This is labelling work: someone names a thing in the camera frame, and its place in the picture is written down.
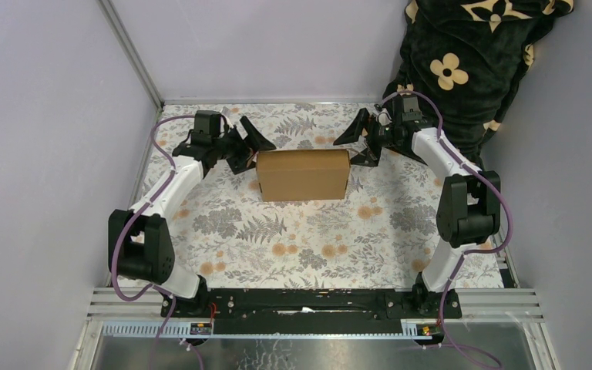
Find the brown cardboard box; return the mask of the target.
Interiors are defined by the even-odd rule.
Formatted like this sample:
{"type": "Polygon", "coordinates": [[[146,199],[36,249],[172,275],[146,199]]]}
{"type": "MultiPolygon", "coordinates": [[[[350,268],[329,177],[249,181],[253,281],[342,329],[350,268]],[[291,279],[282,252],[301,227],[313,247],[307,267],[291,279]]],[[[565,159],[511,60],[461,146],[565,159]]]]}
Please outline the brown cardboard box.
{"type": "Polygon", "coordinates": [[[264,202],[343,200],[350,178],[347,150],[278,150],[257,156],[264,202]]]}

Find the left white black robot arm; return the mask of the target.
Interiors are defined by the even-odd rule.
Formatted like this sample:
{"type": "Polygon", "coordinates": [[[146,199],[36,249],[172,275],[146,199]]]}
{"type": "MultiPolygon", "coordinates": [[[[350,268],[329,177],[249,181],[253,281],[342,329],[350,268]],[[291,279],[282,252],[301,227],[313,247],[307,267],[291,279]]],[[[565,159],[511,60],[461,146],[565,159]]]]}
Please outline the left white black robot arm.
{"type": "Polygon", "coordinates": [[[142,281],[143,291],[155,289],[179,298],[179,307],[197,317],[207,310],[207,286],[199,274],[176,267],[169,222],[189,192],[218,162],[226,162],[235,174],[243,173],[255,168],[259,153],[275,150],[276,146],[246,116],[238,125],[223,113],[211,110],[198,110],[188,118],[193,127],[172,152],[152,142],[167,160],[168,169],[135,204],[110,214],[108,265],[111,284],[120,299],[135,301],[141,293],[124,294],[119,278],[142,281]]]}

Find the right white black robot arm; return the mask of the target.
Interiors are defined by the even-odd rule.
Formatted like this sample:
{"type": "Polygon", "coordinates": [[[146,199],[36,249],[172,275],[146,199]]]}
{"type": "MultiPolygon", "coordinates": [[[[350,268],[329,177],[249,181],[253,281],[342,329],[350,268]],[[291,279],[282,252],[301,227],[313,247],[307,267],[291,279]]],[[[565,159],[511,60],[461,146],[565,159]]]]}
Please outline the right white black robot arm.
{"type": "Polygon", "coordinates": [[[393,93],[378,105],[378,113],[358,111],[334,145],[365,141],[351,164],[376,167],[388,149],[424,163],[442,181],[436,212],[439,244],[428,266],[416,278],[410,301],[421,317],[433,316],[446,303],[467,251],[484,243],[500,228],[500,177],[471,163],[448,140],[442,116],[426,119],[419,101],[430,98],[413,91],[393,93]]]}

